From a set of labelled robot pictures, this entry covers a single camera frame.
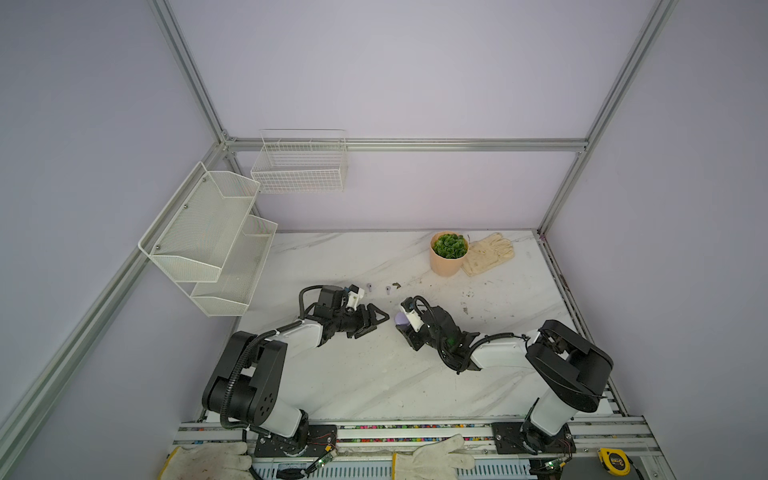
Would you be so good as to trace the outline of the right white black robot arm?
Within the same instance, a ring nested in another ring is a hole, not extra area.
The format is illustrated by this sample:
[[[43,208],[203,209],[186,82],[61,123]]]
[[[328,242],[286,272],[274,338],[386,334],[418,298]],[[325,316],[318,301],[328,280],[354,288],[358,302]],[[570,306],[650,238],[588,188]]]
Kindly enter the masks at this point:
[[[526,414],[512,444],[539,454],[565,434],[574,415],[594,413],[614,362],[602,349],[558,320],[532,334],[486,335],[461,330],[443,308],[417,295],[400,304],[397,330],[418,351],[433,348],[441,362],[460,375],[494,367],[530,367],[547,384]]]

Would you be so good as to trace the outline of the lilac round disc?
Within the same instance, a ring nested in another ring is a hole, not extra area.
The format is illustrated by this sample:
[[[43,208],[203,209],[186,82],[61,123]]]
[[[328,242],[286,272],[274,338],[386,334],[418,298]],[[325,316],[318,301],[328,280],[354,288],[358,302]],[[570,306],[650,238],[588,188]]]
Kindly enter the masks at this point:
[[[396,314],[394,321],[398,328],[407,328],[410,325],[410,321],[408,320],[407,316],[402,312],[398,312]]]

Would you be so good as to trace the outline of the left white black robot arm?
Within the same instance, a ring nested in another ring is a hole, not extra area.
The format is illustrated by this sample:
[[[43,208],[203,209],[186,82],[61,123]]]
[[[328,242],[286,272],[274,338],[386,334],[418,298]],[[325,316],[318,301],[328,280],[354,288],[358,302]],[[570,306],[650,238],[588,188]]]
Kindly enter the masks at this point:
[[[234,333],[205,386],[203,408],[218,414],[225,429],[256,431],[303,448],[308,414],[279,397],[285,363],[337,334],[358,339],[390,319],[381,308],[365,304],[364,296],[356,285],[308,286],[298,295],[297,320],[261,334]]]

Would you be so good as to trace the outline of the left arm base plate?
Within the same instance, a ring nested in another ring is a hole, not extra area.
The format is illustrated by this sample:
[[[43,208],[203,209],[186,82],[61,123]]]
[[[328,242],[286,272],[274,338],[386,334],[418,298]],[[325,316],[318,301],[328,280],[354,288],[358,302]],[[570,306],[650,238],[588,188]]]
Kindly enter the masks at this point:
[[[293,437],[276,434],[259,436],[255,441],[255,458],[319,457],[337,442],[338,427],[332,424],[309,424],[300,427]]]

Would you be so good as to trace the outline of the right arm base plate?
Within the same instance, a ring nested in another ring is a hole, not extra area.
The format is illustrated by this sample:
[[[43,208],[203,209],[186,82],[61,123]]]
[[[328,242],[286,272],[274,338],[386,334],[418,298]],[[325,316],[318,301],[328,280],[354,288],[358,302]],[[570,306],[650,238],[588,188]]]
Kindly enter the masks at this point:
[[[553,435],[528,421],[491,424],[495,448],[499,454],[566,454],[575,452],[573,436],[567,424]]]

